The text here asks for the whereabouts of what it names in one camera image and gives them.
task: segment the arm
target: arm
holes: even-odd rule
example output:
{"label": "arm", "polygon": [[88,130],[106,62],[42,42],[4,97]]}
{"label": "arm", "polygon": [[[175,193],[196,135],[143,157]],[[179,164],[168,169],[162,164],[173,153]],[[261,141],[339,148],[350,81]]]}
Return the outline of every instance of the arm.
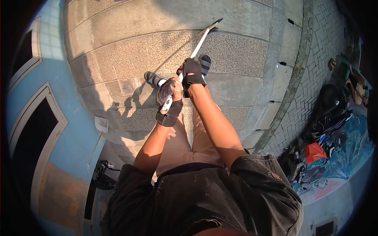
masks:
{"label": "arm", "polygon": [[[181,100],[181,91],[183,90],[183,86],[178,78],[174,78],[173,80],[175,80],[173,93],[173,101],[175,102]],[[171,127],[165,127],[160,123],[156,123],[155,128],[152,130],[150,136],[147,138],[146,142],[135,158],[133,166],[144,172],[149,178],[152,178],[156,168],[158,167],[161,153],[163,152],[164,144],[170,129]]]}
{"label": "arm", "polygon": [[348,87],[349,87],[349,90],[350,90],[350,93],[352,95],[352,99],[353,99],[354,103],[357,104],[357,105],[361,104],[360,98],[358,97],[357,92],[353,88],[352,83],[350,82],[350,80],[347,81],[346,85],[348,85],[348,84],[349,84]]}
{"label": "arm", "polygon": [[246,154],[234,127],[219,110],[202,84],[192,84],[188,89],[188,94],[211,142],[230,170],[232,163]]}

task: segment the khaki pants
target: khaki pants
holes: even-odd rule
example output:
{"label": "khaki pants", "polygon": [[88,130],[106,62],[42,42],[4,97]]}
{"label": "khaki pants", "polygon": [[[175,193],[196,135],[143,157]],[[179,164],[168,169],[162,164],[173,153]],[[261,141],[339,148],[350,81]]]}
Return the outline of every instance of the khaki pants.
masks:
{"label": "khaki pants", "polygon": [[182,113],[177,119],[175,126],[168,133],[160,162],[156,169],[157,177],[170,169],[193,162],[209,163],[223,167],[224,163],[211,143],[196,109],[193,108],[192,148],[186,135]]}

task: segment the white window frame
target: white window frame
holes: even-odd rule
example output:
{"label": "white window frame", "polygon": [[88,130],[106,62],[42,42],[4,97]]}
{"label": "white window frame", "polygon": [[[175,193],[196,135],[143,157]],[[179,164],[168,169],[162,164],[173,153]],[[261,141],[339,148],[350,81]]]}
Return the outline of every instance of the white window frame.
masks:
{"label": "white window frame", "polygon": [[42,152],[39,156],[36,169],[34,171],[33,180],[31,184],[31,192],[30,192],[30,206],[31,206],[32,212],[35,215],[38,214],[39,189],[40,189],[43,173],[45,171],[45,167],[49,160],[50,154],[60,137],[60,134],[63,132],[64,128],[68,124],[67,119],[65,118],[62,110],[60,109],[58,103],[56,102],[56,99],[51,90],[51,86],[49,82],[46,82],[26,103],[21,113],[17,117],[16,122],[14,122],[11,133],[8,137],[9,151],[11,154],[11,158],[13,158],[14,149],[16,147],[17,141],[20,137],[22,130],[24,129],[27,121],[29,120],[30,116],[33,114],[35,109],[39,106],[39,104],[45,98],[52,112],[54,113],[55,118],[57,119],[58,123],[56,124],[55,128],[53,129],[50,136],[48,137],[45,143],[45,146],[43,147]]}
{"label": "white window frame", "polygon": [[40,25],[41,17],[38,17],[31,23],[28,29],[28,32],[31,31],[31,50],[33,57],[30,58],[23,66],[21,66],[19,70],[12,76],[9,82],[8,94],[13,91],[13,89],[30,71],[32,71],[37,65],[42,63],[40,48]]}

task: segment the glove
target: glove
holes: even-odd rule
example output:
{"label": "glove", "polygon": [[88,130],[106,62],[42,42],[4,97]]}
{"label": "glove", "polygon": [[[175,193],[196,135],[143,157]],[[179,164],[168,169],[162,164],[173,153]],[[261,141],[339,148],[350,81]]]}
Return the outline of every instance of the glove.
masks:
{"label": "glove", "polygon": [[163,104],[166,102],[167,98],[173,95],[175,90],[175,81],[170,78],[167,80],[159,89],[156,96],[156,103],[159,106],[159,110],[156,113],[156,120],[165,127],[172,127],[176,124],[177,117],[183,108],[183,100],[172,102],[171,107],[169,108],[167,114],[163,115],[160,113],[160,109]]}
{"label": "glove", "polygon": [[189,89],[191,84],[200,83],[203,86],[206,85],[205,80],[202,77],[201,70],[202,70],[201,64],[196,57],[187,58],[185,60],[185,65],[184,65],[184,70],[183,70],[184,97],[189,97],[187,94],[187,90]]}

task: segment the white handle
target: white handle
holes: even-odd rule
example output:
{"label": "white handle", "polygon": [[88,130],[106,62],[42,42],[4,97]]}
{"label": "white handle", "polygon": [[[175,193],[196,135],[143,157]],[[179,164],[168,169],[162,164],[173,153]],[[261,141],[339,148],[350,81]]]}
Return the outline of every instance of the white handle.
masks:
{"label": "white handle", "polygon": [[[195,56],[197,55],[197,53],[198,53],[198,51],[200,50],[200,48],[201,48],[201,46],[202,46],[202,43],[203,43],[203,41],[205,40],[205,38],[206,38],[207,34],[209,33],[209,31],[210,31],[209,28],[206,29],[206,31],[205,31],[205,33],[203,34],[203,36],[202,36],[200,42],[197,44],[197,46],[196,46],[196,48],[194,49],[193,53],[190,55],[190,58],[193,58],[193,57],[195,57]],[[180,72],[180,75],[178,76],[178,78],[180,79],[180,82],[183,81],[184,76],[183,76],[183,72],[182,72],[182,71]],[[161,114],[163,114],[163,115],[167,114],[169,108],[170,108],[171,105],[172,105],[172,101],[173,101],[172,96],[169,96],[169,97],[167,98],[166,102],[163,104],[162,108],[160,109],[160,113],[161,113]]]}

